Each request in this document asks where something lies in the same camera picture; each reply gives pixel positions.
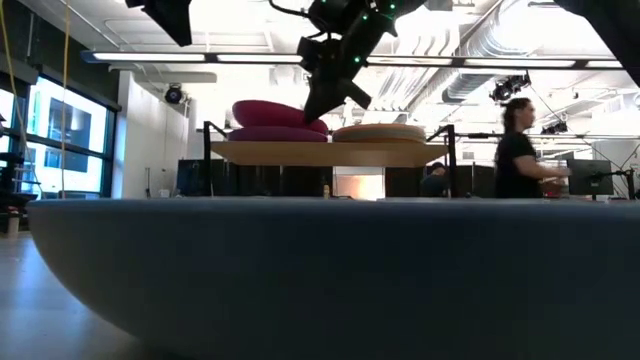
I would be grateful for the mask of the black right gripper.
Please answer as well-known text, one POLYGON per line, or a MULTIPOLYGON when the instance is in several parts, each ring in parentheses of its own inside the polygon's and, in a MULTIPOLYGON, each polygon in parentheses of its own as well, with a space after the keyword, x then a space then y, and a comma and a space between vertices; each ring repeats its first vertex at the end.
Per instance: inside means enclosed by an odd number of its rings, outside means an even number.
POLYGON ((310 124, 342 106, 347 97, 366 109, 371 96, 354 83, 373 50, 373 38, 365 26, 353 26, 328 55, 324 55, 313 73, 313 92, 303 109, 303 120, 310 124))

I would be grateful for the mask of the magenta plate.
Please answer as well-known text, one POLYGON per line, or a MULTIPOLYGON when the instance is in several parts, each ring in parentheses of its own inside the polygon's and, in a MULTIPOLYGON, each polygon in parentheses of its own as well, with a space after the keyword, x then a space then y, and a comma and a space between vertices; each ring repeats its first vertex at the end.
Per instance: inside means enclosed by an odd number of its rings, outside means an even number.
POLYGON ((305 121, 304 112, 291 106, 265 101, 241 100, 232 105, 236 121, 243 127, 289 127, 314 131, 323 135, 329 132, 323 120, 305 121))

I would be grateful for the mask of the pale pink plate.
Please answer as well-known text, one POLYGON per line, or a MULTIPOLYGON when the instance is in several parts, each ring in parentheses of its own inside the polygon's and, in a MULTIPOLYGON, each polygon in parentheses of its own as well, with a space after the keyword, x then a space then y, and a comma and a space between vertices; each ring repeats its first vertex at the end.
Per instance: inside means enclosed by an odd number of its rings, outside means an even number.
POLYGON ((351 126, 345 126, 345 127, 341 127, 337 130, 334 130, 334 132, 341 132, 341 131, 350 131, 350 130, 364 130, 364 129, 377 129, 377 130, 407 130, 407 131, 421 131, 424 132, 424 129, 419 127, 419 126, 414 126, 414 125, 407 125, 407 124, 395 124, 395 123, 390 123, 390 124, 382 124, 382 123, 378 123, 378 124, 357 124, 357 125, 351 125, 351 126))

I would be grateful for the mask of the purple plate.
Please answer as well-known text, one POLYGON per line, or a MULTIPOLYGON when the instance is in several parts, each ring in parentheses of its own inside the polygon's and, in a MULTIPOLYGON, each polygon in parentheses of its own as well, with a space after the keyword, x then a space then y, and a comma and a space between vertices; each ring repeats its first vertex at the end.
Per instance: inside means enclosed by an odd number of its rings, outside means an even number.
POLYGON ((326 142, 327 136, 303 128, 255 126, 233 130, 229 141, 253 142, 326 142))

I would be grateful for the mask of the salmon plate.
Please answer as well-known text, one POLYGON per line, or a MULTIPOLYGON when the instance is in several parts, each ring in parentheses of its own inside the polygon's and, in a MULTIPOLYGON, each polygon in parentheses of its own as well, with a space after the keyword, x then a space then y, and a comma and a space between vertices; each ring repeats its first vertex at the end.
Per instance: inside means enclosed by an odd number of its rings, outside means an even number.
POLYGON ((425 138, 411 134, 396 133, 334 133, 332 141, 345 143, 423 143, 425 138))

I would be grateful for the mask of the blue plate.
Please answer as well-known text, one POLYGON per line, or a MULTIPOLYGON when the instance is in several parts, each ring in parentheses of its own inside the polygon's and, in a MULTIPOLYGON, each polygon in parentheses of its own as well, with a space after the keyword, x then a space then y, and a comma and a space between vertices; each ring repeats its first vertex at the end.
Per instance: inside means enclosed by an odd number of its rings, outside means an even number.
POLYGON ((106 321, 211 360, 640 360, 640 204, 287 198, 28 207, 106 321))

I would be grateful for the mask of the wooden shelf with black legs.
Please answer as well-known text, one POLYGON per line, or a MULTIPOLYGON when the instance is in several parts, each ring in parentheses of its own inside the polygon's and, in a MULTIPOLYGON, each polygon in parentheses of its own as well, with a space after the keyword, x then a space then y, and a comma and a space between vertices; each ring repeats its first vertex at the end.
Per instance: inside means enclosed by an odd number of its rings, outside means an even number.
POLYGON ((451 152, 424 132, 423 143, 249 142, 207 140, 205 153, 246 166, 421 168, 451 152))

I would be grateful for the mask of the black cabinet row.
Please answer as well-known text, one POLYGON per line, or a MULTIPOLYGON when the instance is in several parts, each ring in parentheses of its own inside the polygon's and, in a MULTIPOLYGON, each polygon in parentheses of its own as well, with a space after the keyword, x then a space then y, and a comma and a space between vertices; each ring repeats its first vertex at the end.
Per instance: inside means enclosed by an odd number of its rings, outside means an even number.
POLYGON ((332 167, 246 166, 212 159, 180 160, 176 187, 180 195, 323 197, 333 188, 332 167))

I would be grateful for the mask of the person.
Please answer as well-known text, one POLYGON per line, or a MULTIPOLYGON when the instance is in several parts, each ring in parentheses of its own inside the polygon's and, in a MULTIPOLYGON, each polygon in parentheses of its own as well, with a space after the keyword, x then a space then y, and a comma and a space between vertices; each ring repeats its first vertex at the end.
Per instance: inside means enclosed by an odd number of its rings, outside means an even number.
POLYGON ((568 168, 541 165, 525 133, 535 120, 535 108, 529 98, 514 98, 504 105, 504 133, 495 152, 495 197, 500 199, 538 199, 543 197, 545 180, 555 185, 567 178, 568 168))
POLYGON ((426 168, 420 183, 420 195, 422 197, 441 198, 447 197, 449 183, 446 167, 441 162, 435 162, 430 168, 426 168))

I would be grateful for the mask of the long ceiling light bar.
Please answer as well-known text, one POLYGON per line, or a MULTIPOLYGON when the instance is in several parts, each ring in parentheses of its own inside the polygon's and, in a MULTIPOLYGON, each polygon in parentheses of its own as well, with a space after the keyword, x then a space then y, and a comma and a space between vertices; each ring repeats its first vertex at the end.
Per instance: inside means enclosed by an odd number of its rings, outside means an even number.
MULTIPOLYGON (((82 51, 87 63, 152 63, 152 64, 247 64, 296 65, 300 56, 284 53, 189 53, 189 52, 106 52, 82 51)), ((619 71, 622 64, 610 58, 516 57, 494 58, 498 69, 594 70, 619 71)), ((459 56, 370 55, 369 66, 463 68, 465 58, 459 56)))

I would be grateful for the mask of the large window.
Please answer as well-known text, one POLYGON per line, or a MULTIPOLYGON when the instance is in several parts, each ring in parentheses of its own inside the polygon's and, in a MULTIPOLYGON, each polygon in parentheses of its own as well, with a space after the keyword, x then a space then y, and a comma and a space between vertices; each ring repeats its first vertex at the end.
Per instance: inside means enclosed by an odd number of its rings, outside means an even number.
POLYGON ((0 150, 24 164, 15 192, 35 198, 97 199, 110 184, 115 113, 40 77, 17 91, 0 80, 0 150))

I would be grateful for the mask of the black background monitor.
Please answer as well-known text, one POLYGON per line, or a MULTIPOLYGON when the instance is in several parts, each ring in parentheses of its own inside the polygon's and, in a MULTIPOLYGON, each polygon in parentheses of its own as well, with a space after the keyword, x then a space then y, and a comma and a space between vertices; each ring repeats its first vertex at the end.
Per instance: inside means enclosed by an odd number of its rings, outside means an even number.
POLYGON ((569 194, 581 196, 613 195, 611 162, 607 160, 569 159, 569 194))

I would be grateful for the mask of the dark equipment stand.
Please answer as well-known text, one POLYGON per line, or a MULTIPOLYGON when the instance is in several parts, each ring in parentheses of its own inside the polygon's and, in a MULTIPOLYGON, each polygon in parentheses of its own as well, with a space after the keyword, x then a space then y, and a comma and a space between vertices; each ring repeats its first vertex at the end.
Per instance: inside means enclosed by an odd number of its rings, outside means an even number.
POLYGON ((15 192, 14 178, 24 158, 16 153, 0 150, 0 234, 16 235, 25 214, 29 198, 15 192))

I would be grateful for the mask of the silver ceiling duct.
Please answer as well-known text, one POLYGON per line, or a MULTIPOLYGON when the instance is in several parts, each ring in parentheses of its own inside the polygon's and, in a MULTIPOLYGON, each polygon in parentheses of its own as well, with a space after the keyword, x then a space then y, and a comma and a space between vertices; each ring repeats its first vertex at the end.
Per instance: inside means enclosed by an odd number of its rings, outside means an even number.
POLYGON ((498 74, 494 58, 528 57, 542 44, 534 23, 542 10, 530 7, 533 0, 502 0, 457 53, 465 58, 442 92, 447 103, 461 103, 473 91, 498 74))

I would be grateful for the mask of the black background station frame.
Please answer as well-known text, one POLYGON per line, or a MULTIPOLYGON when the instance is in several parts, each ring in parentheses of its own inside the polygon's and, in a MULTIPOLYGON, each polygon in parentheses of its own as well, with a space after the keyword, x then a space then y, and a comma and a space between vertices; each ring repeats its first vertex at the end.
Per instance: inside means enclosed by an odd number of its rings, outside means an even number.
MULTIPOLYGON (((501 134, 492 133, 456 133, 455 142, 469 144, 497 144, 501 137, 501 134)), ((536 149, 557 150, 557 152, 553 154, 553 157, 555 157, 560 155, 562 147, 564 147, 564 152, 575 150, 583 151, 587 148, 590 148, 595 152, 594 144, 596 142, 640 141, 640 136, 565 133, 555 135, 532 134, 529 135, 529 139, 536 149)))

